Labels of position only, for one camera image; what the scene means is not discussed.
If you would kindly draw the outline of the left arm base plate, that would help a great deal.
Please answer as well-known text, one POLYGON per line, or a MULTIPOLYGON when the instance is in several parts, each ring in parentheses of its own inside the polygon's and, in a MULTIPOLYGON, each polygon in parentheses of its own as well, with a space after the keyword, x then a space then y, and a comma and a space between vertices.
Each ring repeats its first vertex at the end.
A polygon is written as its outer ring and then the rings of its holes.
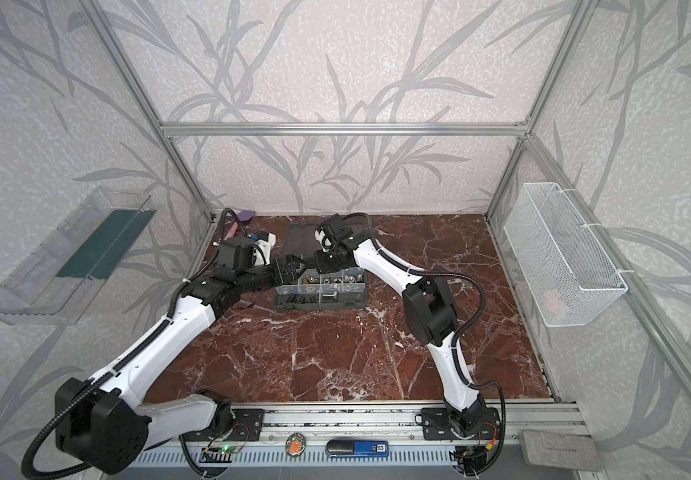
POLYGON ((262 408, 219 411, 210 426, 201 431, 186 433, 184 438, 187 442, 257 442, 260 440, 265 413, 262 408))

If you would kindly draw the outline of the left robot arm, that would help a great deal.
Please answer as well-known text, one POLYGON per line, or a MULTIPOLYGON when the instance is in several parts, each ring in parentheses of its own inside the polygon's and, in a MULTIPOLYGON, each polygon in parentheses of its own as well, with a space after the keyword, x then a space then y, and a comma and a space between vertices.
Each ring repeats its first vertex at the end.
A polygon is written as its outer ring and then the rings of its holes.
POLYGON ((261 256, 249 237, 221 241, 212 264, 182 282, 167 313, 128 350, 87 380, 71 378, 56 394, 56 414, 27 448, 27 479, 60 479, 90 468, 113 475, 146 449, 192 431, 217 427, 229 401, 217 394, 146 405, 145 397, 169 364, 246 293, 297 281, 300 256, 261 256))

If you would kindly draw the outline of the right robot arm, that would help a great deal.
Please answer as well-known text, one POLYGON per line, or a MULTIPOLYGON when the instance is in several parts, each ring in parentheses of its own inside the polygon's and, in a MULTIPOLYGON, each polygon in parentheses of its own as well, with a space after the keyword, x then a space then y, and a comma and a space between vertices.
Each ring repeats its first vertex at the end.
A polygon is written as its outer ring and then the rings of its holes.
POLYGON ((495 381, 475 383, 461 352, 463 332, 475 325, 487 305, 481 284, 465 274, 423 270, 401 259, 377 240, 371 217, 365 213, 335 214, 320 223, 315 238, 322 248, 317 253, 321 274, 359 267, 401 295, 405 323, 431 353, 441 378, 451 429, 459 438, 473 436, 487 409, 483 390, 495 385, 495 381), (459 322, 459 308, 449 288, 451 278, 465 280, 479 292, 477 311, 464 324, 459 322))

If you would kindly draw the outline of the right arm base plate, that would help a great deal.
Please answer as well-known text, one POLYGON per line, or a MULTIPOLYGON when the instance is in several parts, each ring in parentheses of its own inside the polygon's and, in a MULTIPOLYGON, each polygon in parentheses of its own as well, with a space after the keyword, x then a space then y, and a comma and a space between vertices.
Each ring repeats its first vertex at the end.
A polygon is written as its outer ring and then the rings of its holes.
POLYGON ((457 441, 475 440, 495 443, 501 431, 501 417, 499 410, 493 407, 485 408, 481 421, 473 426, 473 430, 466 434, 457 434, 453 430, 453 424, 449 420, 449 412, 442 408, 423 408, 420 414, 415 416, 415 423, 423 429, 423 439, 427 441, 457 441))

